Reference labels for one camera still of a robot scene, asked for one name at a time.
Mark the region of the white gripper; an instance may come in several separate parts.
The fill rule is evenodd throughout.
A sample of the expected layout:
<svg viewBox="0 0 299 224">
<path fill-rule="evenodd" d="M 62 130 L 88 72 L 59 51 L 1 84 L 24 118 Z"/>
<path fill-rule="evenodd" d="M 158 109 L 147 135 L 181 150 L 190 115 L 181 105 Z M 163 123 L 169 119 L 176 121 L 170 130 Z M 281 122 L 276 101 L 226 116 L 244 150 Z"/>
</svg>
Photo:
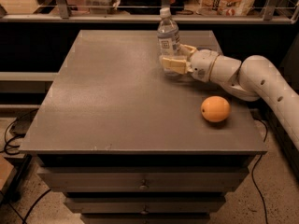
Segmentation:
<svg viewBox="0 0 299 224">
<path fill-rule="evenodd" d="M 197 50 L 197 47 L 180 44 L 179 53 L 183 56 L 162 56 L 161 65 L 165 71 L 177 74 L 191 73 L 199 81 L 208 82 L 213 63 L 219 53 L 210 49 Z"/>
</svg>

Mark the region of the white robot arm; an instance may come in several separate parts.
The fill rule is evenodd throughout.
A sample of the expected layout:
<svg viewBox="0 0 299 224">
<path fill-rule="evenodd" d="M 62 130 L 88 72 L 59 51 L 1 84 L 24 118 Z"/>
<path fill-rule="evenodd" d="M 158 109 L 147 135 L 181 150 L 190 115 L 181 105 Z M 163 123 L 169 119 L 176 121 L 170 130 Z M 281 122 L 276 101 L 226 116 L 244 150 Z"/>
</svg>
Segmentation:
<svg viewBox="0 0 299 224">
<path fill-rule="evenodd" d="M 299 148 L 299 95 L 264 56 L 239 61 L 214 50 L 182 45 L 179 55 L 162 55 L 160 63 L 167 71 L 213 82 L 241 100 L 263 99 Z"/>
</svg>

